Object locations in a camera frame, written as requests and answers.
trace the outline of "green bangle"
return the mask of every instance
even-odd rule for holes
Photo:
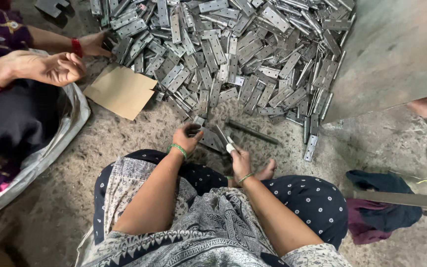
[[[187,153],[186,153],[186,151],[184,150],[184,149],[182,149],[181,148],[181,146],[180,145],[177,145],[177,144],[171,144],[169,147],[168,147],[168,154],[169,154],[169,151],[171,151],[171,147],[175,147],[175,148],[177,148],[177,149],[179,149],[179,150],[181,150],[181,152],[182,152],[182,154],[184,154],[184,158],[186,159],[186,161],[187,161]]]
[[[247,176],[245,176],[243,179],[241,179],[240,181],[238,181],[238,184],[240,184],[241,182],[243,182],[244,179],[247,179],[248,177],[252,176],[253,173],[248,174]]]

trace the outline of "hand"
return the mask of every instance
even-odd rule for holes
[[[86,74],[82,60],[74,53],[42,55],[31,51],[14,51],[1,57],[10,66],[14,78],[32,79],[55,86],[66,86]]]
[[[174,136],[172,137],[172,143],[180,145],[180,147],[184,149],[187,154],[191,154],[195,149],[195,146],[197,146],[197,143],[204,136],[204,131],[199,131],[198,129],[200,129],[200,125],[198,124],[185,123],[182,125],[182,127],[175,131]]]
[[[236,184],[239,184],[241,179],[252,173],[252,168],[250,167],[250,153],[236,144],[234,146],[235,150],[232,150],[230,155],[234,159],[234,180]]]
[[[79,38],[78,41],[82,46],[82,52],[87,56],[105,56],[110,58],[111,52],[102,48],[105,32],[90,34]]]

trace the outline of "bare foot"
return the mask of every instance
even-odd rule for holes
[[[273,178],[274,171],[278,166],[276,165],[276,161],[270,159],[268,162],[268,166],[266,166],[261,172],[255,174],[255,178],[258,180],[267,180]]]

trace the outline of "dusty floor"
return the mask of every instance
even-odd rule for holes
[[[75,10],[86,2],[72,3]],[[31,3],[16,2],[28,24],[51,29],[66,36],[80,36],[80,18],[68,18],[63,30],[41,19]],[[90,76],[81,81],[85,88],[103,67],[103,61],[89,62]],[[90,102],[92,116],[74,141],[19,197],[0,211],[0,243],[17,258],[19,266],[70,266],[76,247],[92,224],[93,185],[100,170],[117,156],[142,148],[165,150],[180,121],[164,104],[150,103],[136,120],[117,117]],[[249,117],[233,99],[220,104],[208,126],[232,119],[251,125],[281,140],[274,146],[242,135],[241,144],[251,151],[252,165],[260,168],[269,159],[278,161],[276,176],[315,175],[350,188],[344,174],[351,169],[369,172],[395,172],[427,177],[427,129],[405,107],[365,114],[321,128],[313,162],[302,159],[305,146],[302,129],[288,121],[271,125],[263,117]],[[223,173],[230,171],[228,161],[199,147],[195,161]],[[427,194],[427,184],[403,176],[416,193]],[[353,266],[427,266],[427,217],[409,228],[396,230],[391,238],[370,245],[355,246],[350,235],[339,252]]]

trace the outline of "cardboard piece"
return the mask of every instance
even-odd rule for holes
[[[98,105],[133,120],[154,94],[157,81],[113,63],[88,86],[84,95]]]

